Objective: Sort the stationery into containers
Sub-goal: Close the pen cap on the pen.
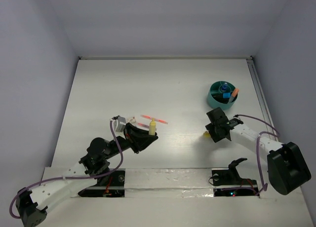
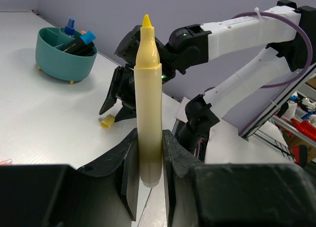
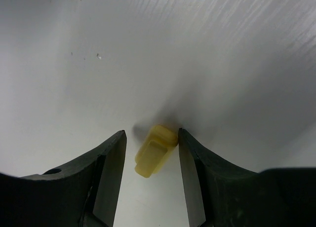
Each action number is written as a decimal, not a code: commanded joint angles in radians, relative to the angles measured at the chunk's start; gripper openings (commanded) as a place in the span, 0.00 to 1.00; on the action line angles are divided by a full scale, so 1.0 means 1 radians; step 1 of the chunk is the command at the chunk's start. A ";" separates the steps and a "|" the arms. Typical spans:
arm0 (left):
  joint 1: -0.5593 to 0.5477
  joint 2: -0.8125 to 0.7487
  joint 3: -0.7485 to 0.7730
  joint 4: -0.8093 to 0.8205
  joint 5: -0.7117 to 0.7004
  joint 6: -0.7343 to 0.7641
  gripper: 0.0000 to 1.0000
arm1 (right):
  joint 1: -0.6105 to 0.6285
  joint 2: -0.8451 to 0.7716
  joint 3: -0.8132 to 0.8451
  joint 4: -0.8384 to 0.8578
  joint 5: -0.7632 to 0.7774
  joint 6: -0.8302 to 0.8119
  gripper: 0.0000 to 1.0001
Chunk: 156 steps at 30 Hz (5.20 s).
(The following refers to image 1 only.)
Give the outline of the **blue black highlighter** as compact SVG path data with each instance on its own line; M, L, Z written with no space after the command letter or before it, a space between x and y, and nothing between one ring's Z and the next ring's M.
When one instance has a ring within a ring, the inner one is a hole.
M228 99L230 98L231 94L230 93L223 93L223 98Z

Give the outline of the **thin pink purple pen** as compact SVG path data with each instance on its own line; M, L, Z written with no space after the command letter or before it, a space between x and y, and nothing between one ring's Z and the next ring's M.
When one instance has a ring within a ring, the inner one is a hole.
M141 127L149 128L149 126L148 126L148 125L143 124L143 123L137 123L137 125L138 125L138 126L141 126Z

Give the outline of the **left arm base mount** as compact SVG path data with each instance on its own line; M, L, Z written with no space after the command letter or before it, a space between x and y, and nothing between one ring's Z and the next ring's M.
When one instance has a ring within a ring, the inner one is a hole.
M125 197L125 169L119 169L114 173L97 181L97 184L83 189L78 193L80 197Z

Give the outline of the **grey marker orange tip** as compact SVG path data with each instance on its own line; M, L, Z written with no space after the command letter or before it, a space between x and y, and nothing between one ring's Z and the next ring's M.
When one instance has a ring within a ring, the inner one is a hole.
M231 93L231 96L230 96L230 98L229 98L229 100L228 100L228 103L232 103L237 95L233 95L233 94Z

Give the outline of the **yellow translucent marker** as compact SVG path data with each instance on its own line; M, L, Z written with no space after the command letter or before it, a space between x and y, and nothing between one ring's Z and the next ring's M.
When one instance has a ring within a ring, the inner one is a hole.
M156 134L156 121L152 118L149 124L149 135L154 136Z

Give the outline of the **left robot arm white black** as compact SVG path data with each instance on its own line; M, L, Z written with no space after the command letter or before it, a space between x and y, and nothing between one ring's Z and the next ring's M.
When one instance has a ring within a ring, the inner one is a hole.
M13 218L20 219L25 227L36 227L41 224L57 205L67 198L93 185L104 185L109 176L122 165L110 169L109 159L132 149L138 154L158 139L156 131L137 128L127 123L123 136L116 136L113 128L115 119L110 121L111 141L95 138L87 148L87 154L61 176L41 180L18 191L10 204L9 212Z

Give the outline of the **orange marker cap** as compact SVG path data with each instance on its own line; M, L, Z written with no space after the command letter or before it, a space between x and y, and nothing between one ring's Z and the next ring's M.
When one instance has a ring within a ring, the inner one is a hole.
M232 94L233 94L233 95L237 95L238 93L239 93L239 89L238 89L238 88L235 88Z

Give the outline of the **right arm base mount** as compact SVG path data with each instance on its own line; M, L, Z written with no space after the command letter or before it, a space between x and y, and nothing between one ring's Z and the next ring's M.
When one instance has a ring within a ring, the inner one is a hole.
M233 160L227 168L211 169L208 182L213 186L214 197L259 195L257 181L250 178L242 178L237 171L237 166L246 160L247 158L239 158Z

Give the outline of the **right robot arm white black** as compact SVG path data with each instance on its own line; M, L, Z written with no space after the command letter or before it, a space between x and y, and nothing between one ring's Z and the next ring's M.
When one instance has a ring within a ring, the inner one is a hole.
M278 193L287 195L312 178L295 143L285 144L269 138L270 135L277 137L277 131L255 132L240 120L239 114L228 118L221 108L213 109L206 115L210 123L205 128L214 142L227 139L256 154L262 186L260 192L271 185Z

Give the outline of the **yellow marker cap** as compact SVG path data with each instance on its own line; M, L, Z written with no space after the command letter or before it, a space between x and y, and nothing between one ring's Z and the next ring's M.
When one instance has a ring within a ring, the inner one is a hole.
M204 137L207 137L207 138L210 138L210 137L211 137L208 132L205 132L205 133L203 134L203 136L204 136Z

